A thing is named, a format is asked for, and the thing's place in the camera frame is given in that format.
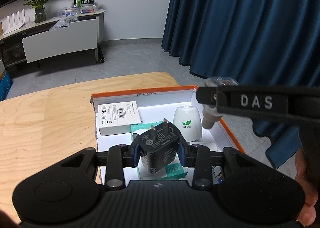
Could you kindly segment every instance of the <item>wood grain surface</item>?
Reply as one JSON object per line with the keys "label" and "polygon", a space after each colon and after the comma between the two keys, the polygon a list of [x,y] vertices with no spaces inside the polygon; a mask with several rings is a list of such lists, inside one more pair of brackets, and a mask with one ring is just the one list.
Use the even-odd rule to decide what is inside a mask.
{"label": "wood grain surface", "polygon": [[12,192],[23,179],[85,148],[97,147],[92,93],[178,86],[155,72],[60,86],[0,102],[0,209],[19,222]]}

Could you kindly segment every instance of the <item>white product box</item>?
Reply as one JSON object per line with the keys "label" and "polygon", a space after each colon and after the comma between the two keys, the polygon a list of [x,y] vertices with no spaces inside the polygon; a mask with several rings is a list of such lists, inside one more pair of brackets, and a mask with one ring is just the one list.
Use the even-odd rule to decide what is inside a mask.
{"label": "white product box", "polygon": [[141,123],[135,101],[100,104],[98,118],[101,136],[131,133],[131,125]]}

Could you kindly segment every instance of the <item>metal screw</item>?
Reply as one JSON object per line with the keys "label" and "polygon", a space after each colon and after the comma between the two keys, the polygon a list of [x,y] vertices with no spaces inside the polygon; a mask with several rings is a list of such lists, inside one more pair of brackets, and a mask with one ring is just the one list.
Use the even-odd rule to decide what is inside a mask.
{"label": "metal screw", "polygon": [[205,179],[205,178],[199,178],[195,181],[195,184],[198,186],[198,187],[207,187],[207,186],[210,186],[211,185],[211,182],[210,180],[208,179]]}
{"label": "metal screw", "polygon": [[113,188],[122,186],[122,184],[123,184],[123,182],[119,179],[110,179],[107,181],[107,186],[113,187]]}

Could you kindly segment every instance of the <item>white wall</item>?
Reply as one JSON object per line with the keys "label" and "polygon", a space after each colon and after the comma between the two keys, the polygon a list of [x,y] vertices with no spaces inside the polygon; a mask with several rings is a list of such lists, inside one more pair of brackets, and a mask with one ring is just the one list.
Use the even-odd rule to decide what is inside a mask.
{"label": "white wall", "polygon": [[[170,0],[96,0],[105,9],[105,40],[126,38],[162,37]],[[46,7],[47,18],[65,6],[73,6],[73,0],[52,0]],[[21,0],[0,8],[0,22],[7,29],[6,16],[25,9],[26,16],[34,21],[34,10]]]}

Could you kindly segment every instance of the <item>floor tile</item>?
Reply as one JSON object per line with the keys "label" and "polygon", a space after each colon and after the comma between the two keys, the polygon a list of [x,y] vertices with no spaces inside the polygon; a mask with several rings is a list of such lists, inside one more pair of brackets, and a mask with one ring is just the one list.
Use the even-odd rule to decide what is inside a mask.
{"label": "floor tile", "polygon": [[139,48],[143,44],[112,46],[103,48],[106,62],[102,67],[114,76],[149,72],[172,71],[152,53],[145,53]]}
{"label": "floor tile", "polygon": [[250,154],[268,139],[267,137],[260,138],[254,134],[250,118],[225,114],[223,119],[247,154]]}
{"label": "floor tile", "polygon": [[179,58],[170,56],[168,52],[164,52],[161,48],[161,44],[145,44],[141,47],[141,50],[145,53],[152,53],[154,56],[158,57],[159,60],[172,71],[172,76],[180,85],[204,85],[205,79],[190,74],[190,67],[180,65]]}
{"label": "floor tile", "polygon": [[254,151],[249,153],[249,156],[266,164],[269,167],[272,167],[270,161],[266,157],[266,149],[269,148],[271,145],[270,139],[264,141],[260,146],[258,146]]}
{"label": "floor tile", "polygon": [[8,93],[7,99],[29,94],[53,87],[74,84],[76,82],[76,69],[68,69],[59,73],[41,74],[31,72],[26,75],[17,76],[12,79],[13,84]]}
{"label": "floor tile", "polygon": [[106,71],[105,63],[96,63],[94,50],[90,51],[92,51],[92,55],[78,57],[76,83],[116,76]]}
{"label": "floor tile", "polygon": [[291,158],[289,158],[281,167],[279,167],[277,170],[281,172],[282,174],[285,174],[292,179],[295,178],[297,174],[297,169],[295,165],[295,157],[296,154],[294,154]]}

